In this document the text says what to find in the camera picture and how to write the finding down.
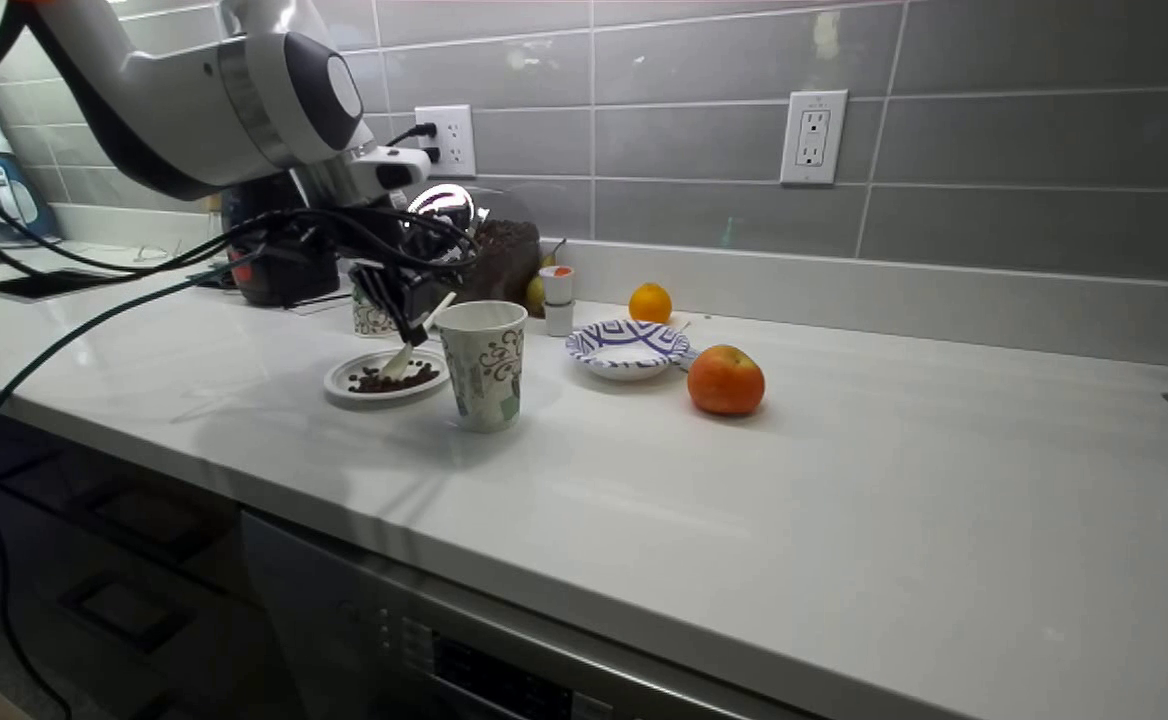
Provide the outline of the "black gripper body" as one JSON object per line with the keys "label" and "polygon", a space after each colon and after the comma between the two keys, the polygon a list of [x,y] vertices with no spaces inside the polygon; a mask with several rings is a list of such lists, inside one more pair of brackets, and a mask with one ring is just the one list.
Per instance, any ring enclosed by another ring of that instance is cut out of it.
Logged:
{"label": "black gripper body", "polygon": [[434,183],[425,147],[372,147],[350,160],[352,202],[336,211],[361,261],[355,289],[389,315],[429,315],[461,283],[474,191]]}

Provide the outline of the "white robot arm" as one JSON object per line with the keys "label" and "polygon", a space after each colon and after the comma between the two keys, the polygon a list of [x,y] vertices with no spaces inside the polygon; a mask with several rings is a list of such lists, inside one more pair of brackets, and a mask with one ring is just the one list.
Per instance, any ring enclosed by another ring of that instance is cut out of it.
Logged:
{"label": "white robot arm", "polygon": [[202,202],[297,177],[313,208],[381,265],[376,304],[402,341],[429,337],[440,265],[361,226],[372,203],[420,189],[429,157],[376,141],[313,0],[222,0],[225,35],[177,53],[145,53],[108,0],[12,0],[12,14],[130,181]]}

